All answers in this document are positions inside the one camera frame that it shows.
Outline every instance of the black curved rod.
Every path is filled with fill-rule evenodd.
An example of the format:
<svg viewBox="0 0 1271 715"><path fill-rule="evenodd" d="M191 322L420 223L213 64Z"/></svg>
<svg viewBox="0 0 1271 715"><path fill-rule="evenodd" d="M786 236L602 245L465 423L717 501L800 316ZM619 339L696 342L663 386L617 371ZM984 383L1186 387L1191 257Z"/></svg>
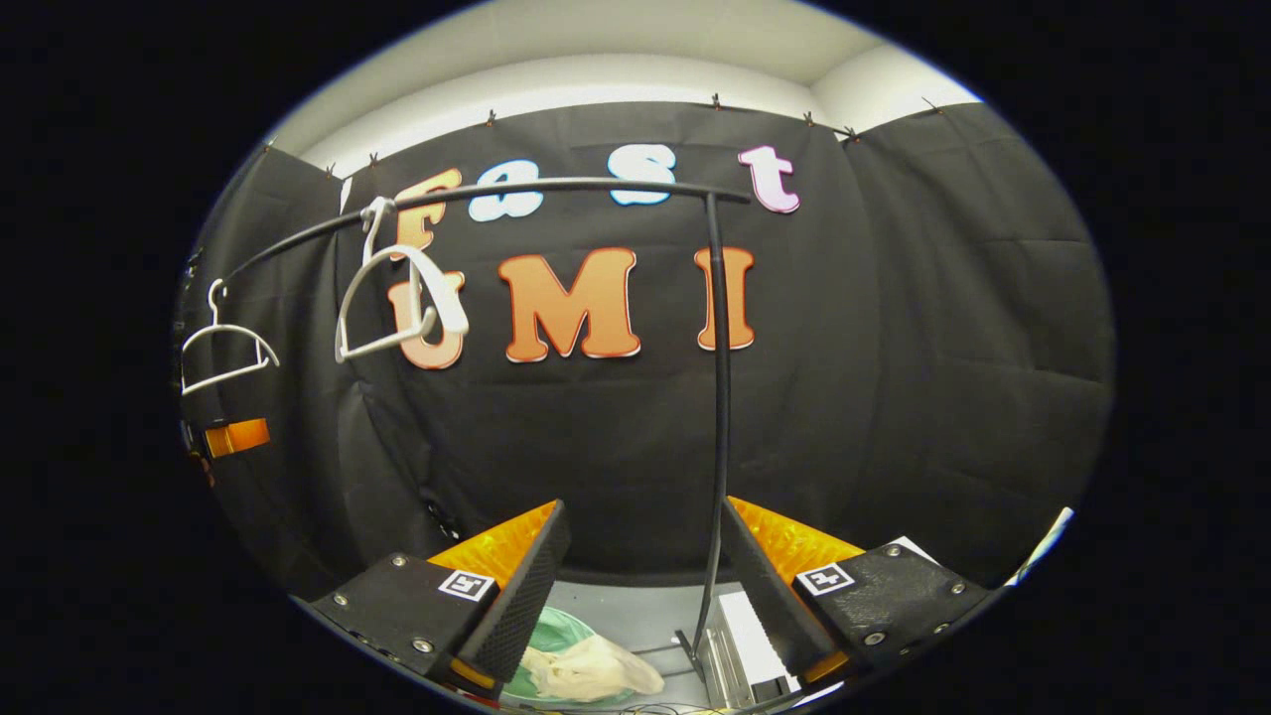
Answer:
<svg viewBox="0 0 1271 715"><path fill-rule="evenodd" d="M600 178L600 177L573 177L573 178L548 178L538 180L527 180L519 183L491 183L484 185L460 185L456 188L447 188L442 190L432 190L422 196L416 196L413 198L404 198L402 201L395 201L398 211L408 211L411 208L418 208L419 206L427 206L430 203L441 203L445 201L459 201L463 198L477 198L479 196L496 196L502 193L522 193L529 190L655 190L658 193L671 193L676 196L698 196L705 198L709 194L717 196L723 201L733 201L736 203L750 203L750 196L740 193L736 190L728 190L726 188L716 188L709 185L700 185L695 183L662 183L653 180L627 180L615 178ZM241 271L264 260L272 258L283 250L290 250L301 243L306 243L315 237L329 234L333 230L342 229L344 226L351 226L362 220L361 208L357 211L350 211L336 216L334 218L325 220L320 224L309 226L308 229L287 236L278 243L266 248L264 250L252 255L236 268L225 276L225 282L229 282L234 276Z"/></svg>
<svg viewBox="0 0 1271 715"><path fill-rule="evenodd" d="M710 611L710 597L714 592L716 577L719 574L719 540L723 500L728 495L728 453L731 451L730 427L731 376L728 353L732 352L728 338L728 288L724 284L723 240L719 236L719 215L713 193L707 194L707 225L710 237L710 293L716 321L716 474L714 499L710 503L710 547L707 554L705 588L702 589L702 610L698 612L698 626L693 635L693 655L697 658L702 644L702 630L707 625Z"/></svg>

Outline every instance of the white ceiling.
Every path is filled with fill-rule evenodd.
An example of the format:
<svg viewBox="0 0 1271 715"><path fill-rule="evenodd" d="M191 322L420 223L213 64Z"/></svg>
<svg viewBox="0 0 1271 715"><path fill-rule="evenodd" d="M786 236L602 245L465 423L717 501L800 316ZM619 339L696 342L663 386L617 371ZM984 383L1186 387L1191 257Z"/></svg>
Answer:
<svg viewBox="0 0 1271 715"><path fill-rule="evenodd" d="M350 70L280 124L299 154L337 128L435 84L568 55L669 55L811 86L883 41L793 0L489 0L433 23Z"/></svg>

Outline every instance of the orange letter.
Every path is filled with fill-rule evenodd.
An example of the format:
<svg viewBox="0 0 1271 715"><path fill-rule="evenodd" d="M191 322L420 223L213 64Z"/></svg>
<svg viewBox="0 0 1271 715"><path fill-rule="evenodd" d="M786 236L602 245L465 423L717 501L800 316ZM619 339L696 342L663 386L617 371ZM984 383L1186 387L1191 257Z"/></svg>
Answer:
<svg viewBox="0 0 1271 715"><path fill-rule="evenodd" d="M698 344L714 349L714 284L710 281L710 249L693 254L693 262L707 273L707 326L698 333ZM755 330L746 324L746 271L755 264L750 250L723 248L723 282L728 290L728 347L741 349L755 342Z"/></svg>
<svg viewBox="0 0 1271 715"><path fill-rule="evenodd" d="M446 282L458 292L464 287L464 274L459 271L446 273ZM405 314L407 292L411 290L408 281L402 281L389 288L389 302L393 304L393 316L397 319L397 329L404 330L411 326L411 315ZM408 339L402 343L402 352L405 359L416 368L425 371L445 371L455 364L459 353L464 351L464 335L442 331L441 342L432 344L421 335L419 339Z"/></svg>
<svg viewBox="0 0 1271 715"><path fill-rule="evenodd" d="M632 334L627 305L627 274L636 265L636 253L627 248L600 248L587 254L573 288L564 286L543 255L517 255L498 265L498 276L512 290L512 343L507 359L538 363L548 356L548 343L539 338L539 323L563 357L573 345L587 319L582 353L587 357L628 357L639 352Z"/></svg>
<svg viewBox="0 0 1271 715"><path fill-rule="evenodd" d="M455 188L460 182L463 182L463 177L459 174L459 169L446 169L435 177L428 177L414 185L403 188L393 197L393 201L414 198L416 196L423 196L430 190L441 188ZM402 211L398 215L398 243L413 245L423 250L432 243L432 231L426 227L426 222L437 225L445 215L445 202L428 203L418 208ZM400 260L402 258L400 253L389 257L390 260Z"/></svg>

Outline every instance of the white clothes hanger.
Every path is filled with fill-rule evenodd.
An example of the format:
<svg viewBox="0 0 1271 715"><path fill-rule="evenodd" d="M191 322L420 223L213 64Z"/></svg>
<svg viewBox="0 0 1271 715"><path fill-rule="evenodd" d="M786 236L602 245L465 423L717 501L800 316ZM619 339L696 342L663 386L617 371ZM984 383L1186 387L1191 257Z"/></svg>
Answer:
<svg viewBox="0 0 1271 715"><path fill-rule="evenodd" d="M205 387L207 387L210 385L216 385L219 382L228 381L230 378L236 378L236 377L244 376L247 373L254 373L255 371L259 371L262 368L268 367L269 361L273 361L273 364L276 367L281 366L281 363L278 362L278 356L273 352L273 348L269 347L269 343L266 342L263 337L261 337L261 335L255 334L254 331L252 331L252 330L249 330L249 329L247 329L244 326L240 326L240 325L233 325L233 324L228 324L228 323L226 324L221 324L221 321L220 321L220 310L216 307L216 288L220 288L221 297L225 297L225 295L229 293L229 288L225 287L225 281L224 279L216 278L215 281L212 281L212 286L210 288L207 288L207 305L211 306L211 309L212 309L212 324L210 324L207 326L203 326L203 328L200 328L198 330L194 331L194 334L192 334L192 335L189 335L189 337L186 338L186 343L180 345L182 357L184 357L186 351L189 349L191 343L194 342L196 339L198 339L200 337L205 335L205 334L211 334L211 333L215 333L215 331L239 331L239 333L247 334L248 337L250 337L252 339L255 340L255 361L257 362L255 362L254 366L248 366L245 368L239 368L236 371L230 371L228 373L222 373L220 376L214 376L214 377L207 378L205 381L197 382L197 384L194 384L192 386L186 386L186 366L184 366L184 361L182 361L182 367L180 367L180 394L183 396L184 395L189 395L189 394L194 392L196 390L202 390L202 389L205 389Z"/></svg>
<svg viewBox="0 0 1271 715"><path fill-rule="evenodd" d="M402 344L408 339L423 337L432 329L438 316L441 317L441 325L447 331L468 333L468 315L459 302L459 293L446 282L446 276L441 272L441 268L425 255L422 250L413 245L398 244L372 253L375 234L380 230L380 221L384 218L385 211L390 208L395 208L395 204L383 196L375 197L370 206L362 208L362 230L369 229L366 243L362 245L362 267L353 273L353 279L348 283L348 290L344 291L344 297L339 304L339 315L336 319L336 363L341 366L350 357L361 357L362 354L369 354L386 347ZM405 255L411 263L411 290L407 291L407 311L411 314L411 325L390 335L350 348L346 319L353 292L370 273L371 268L390 255ZM419 302L421 279L423 284L428 286L428 292L432 293L432 300L436 302L436 307L430 305L422 312Z"/></svg>

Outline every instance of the black rack pole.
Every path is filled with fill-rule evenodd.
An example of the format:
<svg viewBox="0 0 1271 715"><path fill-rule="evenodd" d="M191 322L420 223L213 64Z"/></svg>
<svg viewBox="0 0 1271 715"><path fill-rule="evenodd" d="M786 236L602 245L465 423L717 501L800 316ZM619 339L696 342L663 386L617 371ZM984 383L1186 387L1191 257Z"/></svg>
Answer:
<svg viewBox="0 0 1271 715"><path fill-rule="evenodd" d="M710 229L710 292L716 323L716 475L714 499L710 505L710 550L707 556L705 588L702 591L702 610L698 613L698 627L693 636L694 658L698 658L702 631L707 625L710 597L714 592L716 577L719 573L719 526L723 516L723 500L728 494L728 418L731 408L728 353L732 348L728 339L728 288L724 284L723 245L719 239L719 216L714 193L707 194L707 224Z"/></svg>

